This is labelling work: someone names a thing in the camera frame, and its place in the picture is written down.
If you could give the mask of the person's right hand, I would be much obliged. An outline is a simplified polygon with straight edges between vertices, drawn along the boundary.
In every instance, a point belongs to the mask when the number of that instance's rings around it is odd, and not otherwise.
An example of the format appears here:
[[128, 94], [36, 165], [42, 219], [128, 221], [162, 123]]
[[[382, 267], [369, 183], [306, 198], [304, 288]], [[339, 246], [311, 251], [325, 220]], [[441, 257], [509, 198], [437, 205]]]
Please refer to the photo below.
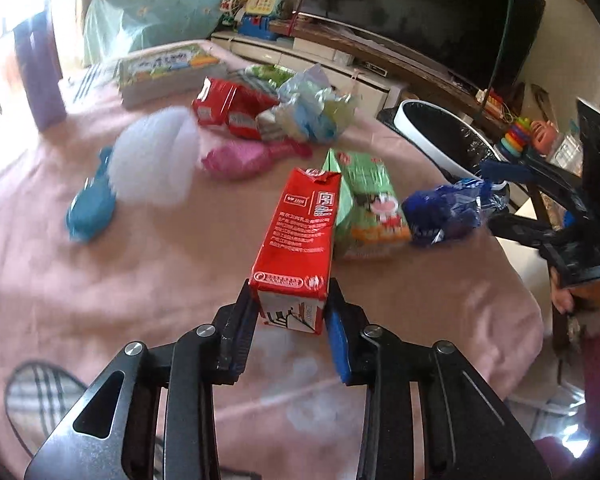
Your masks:
[[600, 280], [567, 287], [557, 270], [551, 268], [550, 299], [561, 314], [576, 320], [581, 336], [600, 336]]

